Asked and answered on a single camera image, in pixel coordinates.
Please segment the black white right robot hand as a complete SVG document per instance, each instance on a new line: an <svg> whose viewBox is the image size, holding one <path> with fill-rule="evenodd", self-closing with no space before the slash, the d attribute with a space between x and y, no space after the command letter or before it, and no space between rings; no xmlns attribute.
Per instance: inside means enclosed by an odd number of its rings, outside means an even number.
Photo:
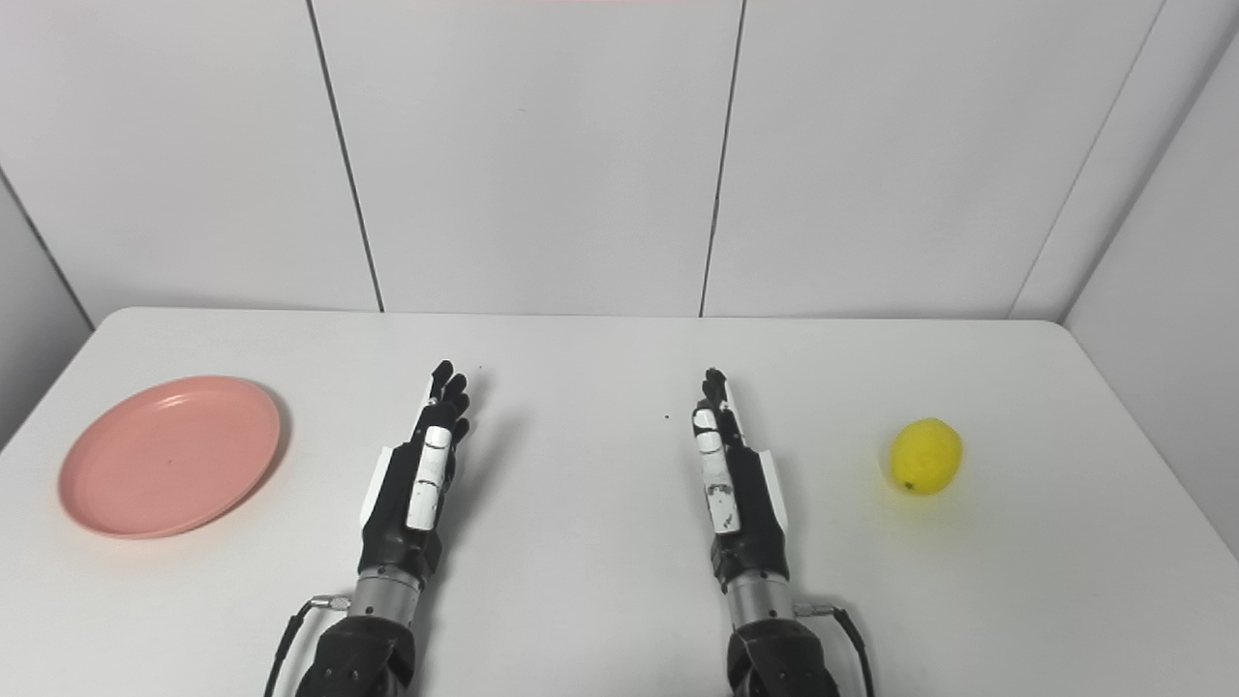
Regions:
<svg viewBox="0 0 1239 697"><path fill-rule="evenodd" d="M693 438L712 527L712 577L725 586L741 574L790 578L786 529L769 468L743 439L738 412L724 371L707 369L701 400L693 410Z"/></svg>

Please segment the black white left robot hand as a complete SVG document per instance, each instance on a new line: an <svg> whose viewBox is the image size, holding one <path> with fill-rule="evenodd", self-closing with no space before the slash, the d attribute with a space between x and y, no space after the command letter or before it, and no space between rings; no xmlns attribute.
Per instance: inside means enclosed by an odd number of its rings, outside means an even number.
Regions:
<svg viewBox="0 0 1239 697"><path fill-rule="evenodd" d="M439 361L406 442L392 449L362 527L358 572L406 574L424 591L437 573L444 543L439 517L457 470L458 444L470 431L468 378Z"/></svg>

